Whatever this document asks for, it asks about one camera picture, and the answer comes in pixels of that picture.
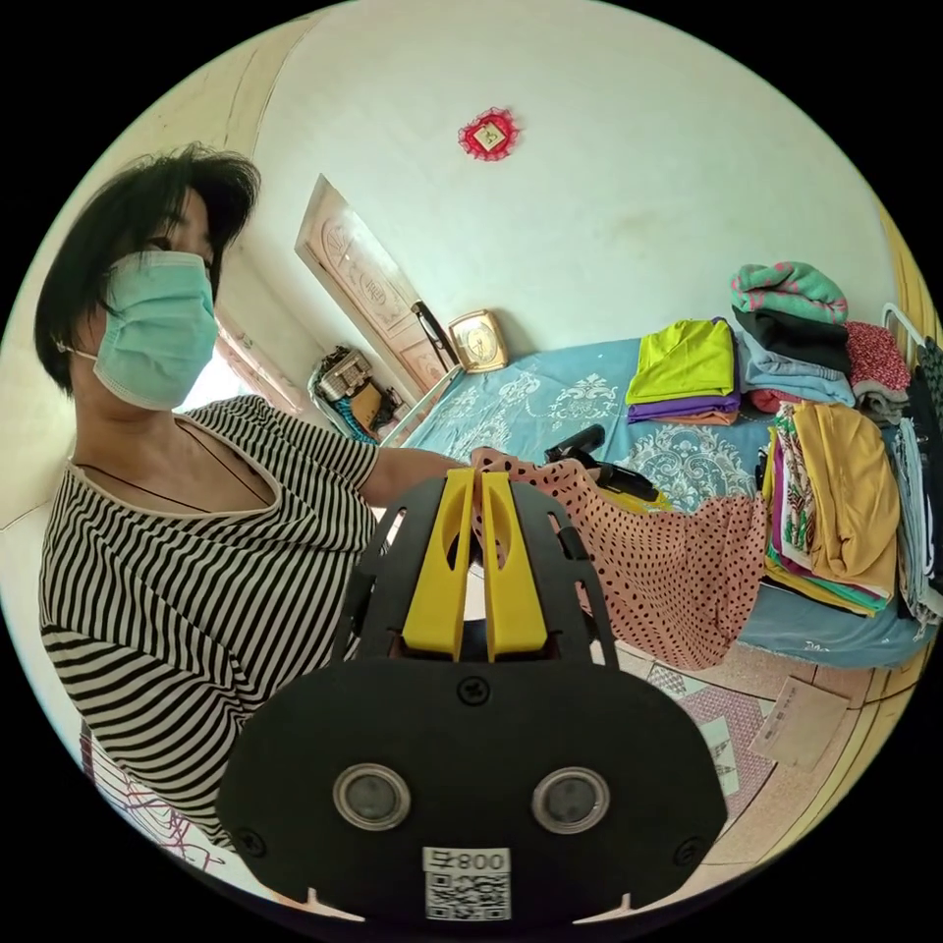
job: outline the gold clock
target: gold clock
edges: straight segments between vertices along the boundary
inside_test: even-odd
[[[485,373],[508,365],[508,350],[491,311],[473,311],[458,318],[449,325],[449,334],[466,373]]]

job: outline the qr code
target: qr code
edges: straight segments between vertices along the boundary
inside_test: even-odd
[[[510,874],[426,874],[430,920],[510,920]]]

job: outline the woman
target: woman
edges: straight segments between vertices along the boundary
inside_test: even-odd
[[[63,243],[34,331],[77,428],[43,546],[46,651],[111,758],[222,846],[230,749],[328,661],[371,507],[459,467],[260,397],[174,414],[210,362],[258,187],[243,157],[197,146],[126,170]]]

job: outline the red decoration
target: red decoration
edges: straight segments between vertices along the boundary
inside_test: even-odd
[[[503,160],[520,134],[510,109],[492,108],[459,131],[459,144],[475,160]]]

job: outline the blue bedsheet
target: blue bedsheet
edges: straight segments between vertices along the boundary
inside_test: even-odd
[[[503,370],[467,374],[449,388],[405,445],[467,461],[481,445],[527,462],[598,423],[607,441],[625,411],[638,362],[622,342],[590,344],[521,358]]]
[[[487,445],[542,463],[546,448],[598,422],[606,445],[597,457],[641,472],[681,510],[715,495],[755,494],[767,419],[741,417],[729,427],[625,422],[638,346],[634,339],[551,351],[465,376],[407,445],[463,461]],[[763,585],[740,643],[837,668],[873,668],[903,664],[931,637],[932,630],[898,618],[896,601],[868,619]]]

